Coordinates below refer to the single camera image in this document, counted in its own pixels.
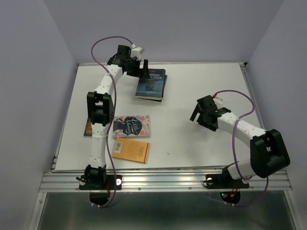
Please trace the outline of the Nineteen Eighty-Four blue book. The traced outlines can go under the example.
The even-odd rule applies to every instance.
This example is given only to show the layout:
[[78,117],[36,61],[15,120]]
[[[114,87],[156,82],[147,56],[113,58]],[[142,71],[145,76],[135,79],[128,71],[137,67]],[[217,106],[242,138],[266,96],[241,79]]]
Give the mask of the Nineteen Eighty-Four blue book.
[[162,100],[165,69],[148,69],[149,78],[139,79],[135,96],[141,99]]

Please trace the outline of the Little Women floral book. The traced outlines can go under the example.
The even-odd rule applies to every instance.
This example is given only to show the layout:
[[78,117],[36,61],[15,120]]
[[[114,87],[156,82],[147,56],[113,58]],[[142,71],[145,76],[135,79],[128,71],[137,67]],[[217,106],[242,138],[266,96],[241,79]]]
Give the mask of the Little Women floral book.
[[112,137],[148,138],[150,136],[150,116],[116,116],[113,121]]

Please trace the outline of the orange back cover book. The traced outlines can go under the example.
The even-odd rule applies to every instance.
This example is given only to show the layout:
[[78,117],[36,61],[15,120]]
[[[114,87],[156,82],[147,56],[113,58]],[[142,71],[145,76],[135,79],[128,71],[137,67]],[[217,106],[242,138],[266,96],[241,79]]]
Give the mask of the orange back cover book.
[[112,153],[113,158],[146,163],[150,143],[128,138],[117,138]]

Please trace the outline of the brown book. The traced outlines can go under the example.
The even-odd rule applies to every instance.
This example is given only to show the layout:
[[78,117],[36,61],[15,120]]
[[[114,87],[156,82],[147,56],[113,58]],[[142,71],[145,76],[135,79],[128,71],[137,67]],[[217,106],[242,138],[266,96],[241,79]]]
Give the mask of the brown book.
[[90,118],[87,118],[83,136],[84,137],[91,137],[92,133],[93,133],[92,132],[92,123],[91,123]]

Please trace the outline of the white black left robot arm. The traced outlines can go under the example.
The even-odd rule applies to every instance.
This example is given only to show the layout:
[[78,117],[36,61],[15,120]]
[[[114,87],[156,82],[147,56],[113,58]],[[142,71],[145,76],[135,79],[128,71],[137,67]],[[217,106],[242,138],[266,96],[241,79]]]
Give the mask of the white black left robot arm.
[[92,127],[92,147],[88,165],[84,174],[77,177],[81,190],[106,190],[117,187],[106,174],[106,144],[116,107],[116,83],[124,75],[146,78],[148,60],[141,65],[143,47],[119,45],[117,53],[112,56],[97,88],[86,96],[87,114]]

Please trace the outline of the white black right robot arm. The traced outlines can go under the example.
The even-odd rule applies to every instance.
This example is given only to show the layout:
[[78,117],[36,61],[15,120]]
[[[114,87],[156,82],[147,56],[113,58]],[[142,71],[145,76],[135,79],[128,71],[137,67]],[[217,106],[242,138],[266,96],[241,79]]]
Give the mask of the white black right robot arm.
[[250,149],[247,160],[234,160],[220,174],[206,175],[203,184],[208,189],[249,188],[249,178],[267,178],[290,164],[278,130],[265,130],[243,121],[211,95],[197,100],[190,120],[211,131],[223,130],[231,134],[233,140],[239,139]]

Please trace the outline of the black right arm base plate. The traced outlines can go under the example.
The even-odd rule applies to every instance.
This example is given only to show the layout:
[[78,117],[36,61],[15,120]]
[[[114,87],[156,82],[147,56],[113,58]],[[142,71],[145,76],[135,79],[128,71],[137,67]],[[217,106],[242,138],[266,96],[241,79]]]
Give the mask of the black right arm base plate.
[[224,176],[222,174],[207,174],[203,185],[208,189],[249,188],[249,183],[245,184],[241,179],[234,180],[231,176]]

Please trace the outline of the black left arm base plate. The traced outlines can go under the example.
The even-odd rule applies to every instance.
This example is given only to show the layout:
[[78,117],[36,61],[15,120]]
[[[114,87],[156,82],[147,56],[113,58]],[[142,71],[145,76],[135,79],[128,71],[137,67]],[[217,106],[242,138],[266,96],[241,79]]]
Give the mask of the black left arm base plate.
[[116,175],[116,183],[114,181],[113,174],[106,175],[105,182],[81,182],[79,181],[79,190],[102,190],[102,191],[111,191],[116,188],[116,190],[121,190],[122,187],[122,175]]

